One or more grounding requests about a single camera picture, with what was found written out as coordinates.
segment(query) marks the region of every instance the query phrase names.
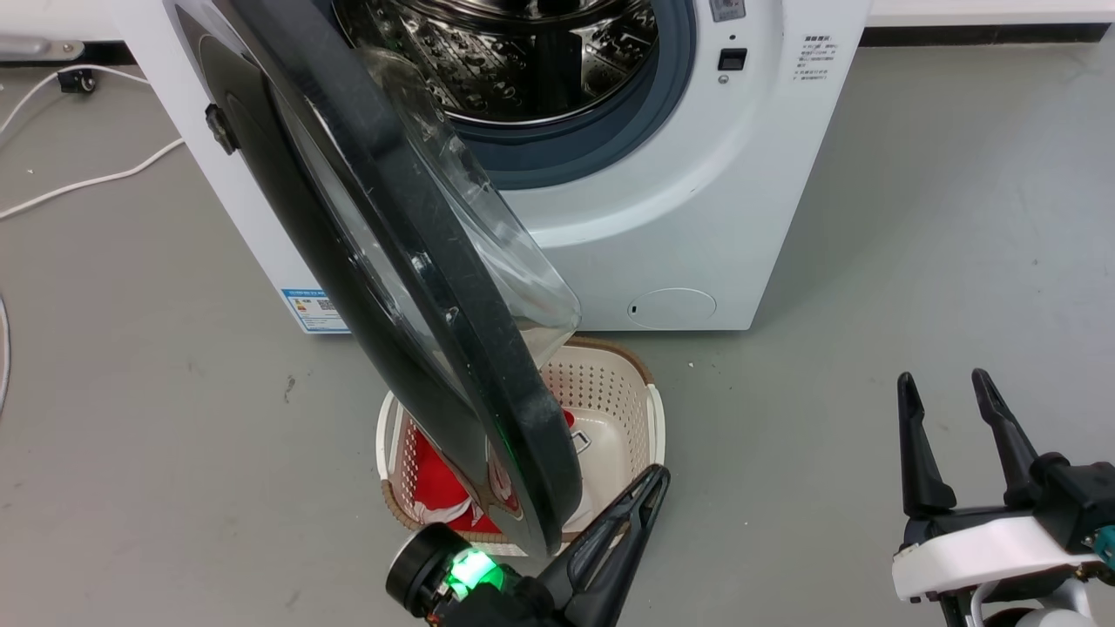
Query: stainless steel drum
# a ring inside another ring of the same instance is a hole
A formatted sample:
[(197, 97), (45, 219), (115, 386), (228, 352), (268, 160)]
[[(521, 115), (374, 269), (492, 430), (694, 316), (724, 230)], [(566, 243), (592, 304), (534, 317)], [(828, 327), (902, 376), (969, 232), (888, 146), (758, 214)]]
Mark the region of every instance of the stainless steel drum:
[(485, 126), (593, 109), (658, 39), (649, 0), (337, 0), (334, 9), (352, 46), (407, 57), (452, 117)]

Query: laundry basket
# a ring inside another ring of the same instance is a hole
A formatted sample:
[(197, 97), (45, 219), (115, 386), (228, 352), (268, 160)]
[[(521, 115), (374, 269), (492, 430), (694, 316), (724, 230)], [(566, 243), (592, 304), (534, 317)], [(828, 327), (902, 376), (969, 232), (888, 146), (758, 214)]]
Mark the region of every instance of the laundry basket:
[[(592, 510), (564, 527), (564, 548), (643, 469), (665, 461), (666, 416), (650, 373), (619, 345), (573, 337), (541, 374), (558, 403), (574, 416), (573, 440), (585, 503)], [(388, 509), (410, 530), (421, 525), (414, 511), (416, 431), (410, 414), (388, 392), (376, 428), (376, 465)], [(502, 533), (462, 536), (491, 554), (525, 554)]]

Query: brown basket rim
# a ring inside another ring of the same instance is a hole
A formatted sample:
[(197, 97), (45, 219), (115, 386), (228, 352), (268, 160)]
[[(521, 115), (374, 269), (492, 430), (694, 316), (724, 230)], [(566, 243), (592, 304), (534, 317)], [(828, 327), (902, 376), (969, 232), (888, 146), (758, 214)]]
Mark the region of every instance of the brown basket rim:
[[(598, 350), (614, 353), (634, 366), (634, 369), (639, 372), (639, 376), (642, 377), (642, 382), (644, 384), (655, 384), (655, 378), (650, 375), (650, 370), (647, 369), (647, 366), (642, 363), (642, 360), (639, 359), (639, 356), (614, 341), (574, 335), (569, 338), (564, 346), (571, 346), (574, 348), (594, 348)], [(391, 489), (391, 482), (387, 479), (380, 481), (380, 489), (384, 492), (384, 501), (387, 502), (387, 509), (390, 510), (392, 515), (395, 515), (395, 520), (399, 521), (399, 523), (401, 523), (403, 527), (406, 527), (409, 531), (418, 530), (421, 527), (421, 523), (410, 518), (403, 511), (399, 502), (395, 499), (395, 491)], [(475, 531), (458, 531), (457, 533), (472, 543), (514, 546), (514, 543), (503, 533), (477, 533)], [(576, 533), (563, 532), (561, 534), (562, 542), (572, 542), (575, 538)]]

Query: green light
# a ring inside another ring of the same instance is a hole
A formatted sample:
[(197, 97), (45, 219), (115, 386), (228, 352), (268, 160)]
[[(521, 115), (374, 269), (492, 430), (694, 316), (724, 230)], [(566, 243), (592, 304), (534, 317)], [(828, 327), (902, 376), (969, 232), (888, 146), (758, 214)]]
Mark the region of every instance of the green light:
[(481, 583), (502, 588), (503, 571), (484, 551), (465, 549), (453, 558), (445, 582), (453, 588), (458, 599), (464, 599)]

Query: power cord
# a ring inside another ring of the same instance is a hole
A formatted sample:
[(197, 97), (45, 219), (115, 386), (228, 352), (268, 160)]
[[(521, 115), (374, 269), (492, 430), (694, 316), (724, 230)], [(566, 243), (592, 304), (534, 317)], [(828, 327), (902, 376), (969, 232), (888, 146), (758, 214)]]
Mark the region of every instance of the power cord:
[[(87, 64), (65, 67), (58, 71), (51, 73), (50, 76), (47, 76), (46, 78), (37, 83), (35, 87), (31, 87), (31, 89), (27, 94), (25, 94), (23, 97), (20, 98), (18, 103), (16, 103), (16, 108), (11, 109), (11, 113), (8, 114), (8, 117), (3, 120), (3, 124), (0, 124), (0, 136), (3, 136), (3, 132), (8, 129), (8, 126), (11, 124), (11, 120), (16, 119), (16, 115), (19, 113), (19, 109), (21, 109), (23, 105), (26, 105), (28, 100), (31, 99), (31, 96), (38, 93), (39, 89), (42, 89), (43, 87), (52, 83), (58, 74), (78, 69), (95, 69), (107, 74), (114, 74), (116, 76), (120, 76), (129, 80), (135, 80), (136, 83), (143, 83), (144, 85), (151, 85), (151, 83), (148, 83), (144, 78), (140, 78), (138, 76), (133, 76), (126, 71), (120, 71), (118, 69), (113, 69), (109, 67), (87, 65)], [(41, 196), (31, 199), (25, 203), (20, 203), (11, 209), (6, 209), (3, 211), (0, 211), (0, 220), (3, 220), (6, 218), (11, 218), (12, 215), (16, 215), (21, 211), (31, 209), (32, 206), (41, 204), (50, 199), (58, 197), (65, 193), (72, 192), (75, 190), (80, 190), (81, 187), (88, 187), (89, 185), (96, 185), (98, 183), (107, 183), (108, 181), (116, 181), (118, 179), (125, 179), (127, 176), (132, 176), (133, 174), (138, 174), (144, 170), (146, 170), (147, 166), (149, 166), (151, 164), (155, 163), (164, 155), (166, 155), (166, 153), (169, 153), (174, 148), (181, 146), (183, 143), (185, 142), (181, 137), (171, 142), (169, 144), (163, 146), (158, 152), (151, 155), (149, 157), (147, 157), (146, 161), (133, 167), (132, 170), (117, 172), (116, 174), (109, 174), (107, 176), (98, 176), (97, 179), (81, 181), (80, 183), (72, 183), (70, 185), (66, 185), (65, 187), (59, 187), (52, 192), (42, 194)], [(2, 335), (0, 335), (0, 343), (2, 343), (3, 345), (3, 351), (2, 351), (3, 370), (2, 374), (0, 374), (0, 414), (3, 414), (3, 402), (8, 396), (8, 382), (11, 379), (11, 326), (8, 321), (8, 309), (4, 308), (2, 296), (0, 296), (0, 331), (2, 331)]]
[[(10, 125), (11, 120), (16, 118), (16, 114), (19, 113), (19, 109), (22, 108), (23, 105), (26, 105), (28, 103), (28, 100), (31, 99), (31, 96), (33, 96), (39, 89), (42, 89), (47, 85), (50, 85), (50, 83), (52, 83), (55, 80), (55, 77), (58, 74), (66, 73), (66, 71), (72, 71), (72, 70), (78, 70), (78, 69), (96, 69), (98, 71), (114, 74), (116, 76), (120, 76), (120, 77), (127, 78), (129, 80), (135, 80), (136, 83), (143, 83), (144, 85), (151, 85), (151, 83), (148, 83), (144, 78), (140, 78), (138, 76), (133, 76), (133, 75), (130, 75), (130, 74), (128, 74), (126, 71), (120, 71), (118, 69), (113, 69), (113, 68), (109, 68), (109, 67), (95, 66), (95, 65), (85, 65), (85, 64), (83, 64), (83, 65), (76, 65), (76, 66), (68, 66), (68, 67), (65, 67), (65, 68), (62, 68), (62, 69), (60, 69), (60, 70), (58, 70), (56, 73), (52, 73), (50, 76), (47, 76), (46, 78), (43, 78), (42, 80), (40, 80), (38, 84), (36, 84), (35, 87), (31, 87), (30, 91), (28, 91), (27, 94), (23, 95), (23, 97), (19, 100), (19, 103), (16, 104), (16, 108), (11, 109), (11, 113), (8, 114), (8, 118), (3, 120), (3, 124), (0, 124), (0, 135), (3, 135), (3, 132), (7, 131), (8, 125)], [(43, 203), (43, 202), (46, 202), (46, 201), (48, 201), (50, 199), (58, 197), (58, 196), (60, 196), (62, 194), (66, 194), (68, 192), (72, 192), (75, 190), (80, 190), (83, 187), (88, 187), (90, 185), (97, 185), (99, 183), (107, 183), (109, 181), (116, 181), (116, 180), (119, 180), (119, 179), (126, 179), (128, 176), (132, 176), (133, 174), (138, 174), (138, 173), (143, 172), (144, 170), (146, 170), (151, 164), (155, 163), (156, 161), (158, 161), (159, 158), (162, 158), (164, 155), (166, 155), (167, 153), (169, 153), (171, 151), (173, 151), (174, 148), (181, 146), (184, 143), (185, 143), (185, 141), (182, 139), (181, 137), (177, 138), (177, 139), (175, 139), (175, 141), (173, 141), (173, 142), (171, 142), (169, 144), (163, 146), (158, 152), (156, 152), (155, 154), (151, 155), (149, 157), (147, 157), (146, 161), (144, 161), (139, 165), (133, 167), (132, 170), (126, 170), (124, 172), (117, 172), (116, 174), (109, 174), (107, 176), (98, 176), (97, 179), (90, 179), (88, 181), (81, 181), (80, 183), (72, 183), (70, 185), (66, 185), (65, 187), (59, 187), (59, 189), (57, 189), (57, 190), (55, 190), (52, 192), (42, 194), (41, 196), (31, 199), (31, 200), (29, 200), (29, 201), (27, 201), (25, 203), (20, 203), (18, 205), (13, 206), (13, 208), (0, 211), (0, 220), (4, 220), (6, 218), (11, 218), (12, 215), (16, 215), (17, 213), (20, 213), (22, 211), (31, 209), (32, 206), (41, 204), (41, 203)]]

